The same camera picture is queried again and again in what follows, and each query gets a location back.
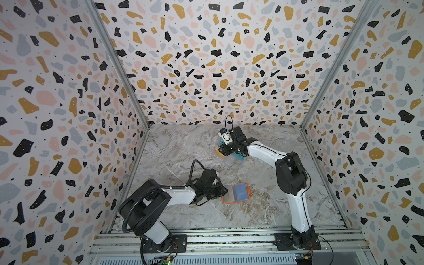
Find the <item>gold VIP card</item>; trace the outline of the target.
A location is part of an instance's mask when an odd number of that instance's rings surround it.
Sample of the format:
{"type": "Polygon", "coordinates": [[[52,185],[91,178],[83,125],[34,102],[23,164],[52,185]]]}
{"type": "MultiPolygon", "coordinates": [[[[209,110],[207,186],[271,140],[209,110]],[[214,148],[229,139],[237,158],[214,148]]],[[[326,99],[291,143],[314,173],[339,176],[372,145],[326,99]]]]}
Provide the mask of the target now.
{"type": "Polygon", "coordinates": [[[225,156],[219,151],[219,148],[216,146],[215,147],[215,150],[214,150],[214,153],[218,156],[218,157],[220,157],[221,159],[225,159],[225,156]]]}

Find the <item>orange card wallet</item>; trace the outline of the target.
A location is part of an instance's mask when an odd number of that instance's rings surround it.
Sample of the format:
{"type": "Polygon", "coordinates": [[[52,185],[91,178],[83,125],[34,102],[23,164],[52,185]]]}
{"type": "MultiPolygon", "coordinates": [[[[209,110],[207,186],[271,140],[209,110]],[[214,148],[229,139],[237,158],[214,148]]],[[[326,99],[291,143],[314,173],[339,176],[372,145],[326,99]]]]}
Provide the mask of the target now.
{"type": "Polygon", "coordinates": [[[236,204],[249,201],[251,189],[246,182],[232,185],[228,192],[222,197],[223,205],[236,204]]]}

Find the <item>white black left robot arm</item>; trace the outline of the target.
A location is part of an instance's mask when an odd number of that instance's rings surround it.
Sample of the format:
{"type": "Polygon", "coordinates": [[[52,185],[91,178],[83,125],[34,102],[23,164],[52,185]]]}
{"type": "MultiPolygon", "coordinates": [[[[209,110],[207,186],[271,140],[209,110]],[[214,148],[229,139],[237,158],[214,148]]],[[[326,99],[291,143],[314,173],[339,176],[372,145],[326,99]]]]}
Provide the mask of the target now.
{"type": "Polygon", "coordinates": [[[201,206],[204,204],[203,199],[208,202],[227,193],[228,189],[213,169],[204,170],[196,179],[190,174],[188,182],[182,186],[147,180],[120,205],[119,214],[123,218],[121,230],[167,248],[171,243],[172,233],[160,221],[160,216],[168,206],[201,206]]]}

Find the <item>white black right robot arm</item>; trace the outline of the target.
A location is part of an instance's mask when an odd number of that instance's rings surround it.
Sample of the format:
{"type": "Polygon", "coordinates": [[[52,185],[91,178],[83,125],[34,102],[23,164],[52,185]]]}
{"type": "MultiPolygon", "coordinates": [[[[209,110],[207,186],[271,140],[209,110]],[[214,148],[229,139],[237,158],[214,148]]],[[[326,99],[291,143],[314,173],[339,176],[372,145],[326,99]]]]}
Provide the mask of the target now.
{"type": "Polygon", "coordinates": [[[298,154],[277,151],[255,138],[247,138],[240,127],[222,128],[219,137],[224,142],[219,146],[219,152],[224,156],[233,153],[251,156],[276,170],[277,185],[287,195],[290,207],[292,244],[297,249],[310,246],[316,240],[316,232],[306,202],[308,173],[298,154]]]}

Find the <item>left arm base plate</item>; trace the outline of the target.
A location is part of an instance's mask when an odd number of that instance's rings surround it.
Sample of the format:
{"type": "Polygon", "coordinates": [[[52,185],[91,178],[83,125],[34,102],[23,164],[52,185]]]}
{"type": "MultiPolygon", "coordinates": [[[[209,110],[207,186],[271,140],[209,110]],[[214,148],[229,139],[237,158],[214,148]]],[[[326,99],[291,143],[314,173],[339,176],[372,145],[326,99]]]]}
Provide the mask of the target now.
{"type": "Polygon", "coordinates": [[[145,254],[185,253],[187,249],[187,238],[188,236],[186,234],[171,234],[160,244],[156,244],[152,240],[144,240],[140,251],[145,254]]]}

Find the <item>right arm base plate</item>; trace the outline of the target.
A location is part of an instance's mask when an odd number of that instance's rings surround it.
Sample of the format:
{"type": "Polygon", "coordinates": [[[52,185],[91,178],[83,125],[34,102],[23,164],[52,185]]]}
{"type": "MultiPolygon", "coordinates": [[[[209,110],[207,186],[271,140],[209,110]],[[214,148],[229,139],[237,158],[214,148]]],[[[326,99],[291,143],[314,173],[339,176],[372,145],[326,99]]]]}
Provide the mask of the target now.
{"type": "Polygon", "coordinates": [[[274,245],[278,251],[321,250],[316,233],[276,233],[274,245]]]}

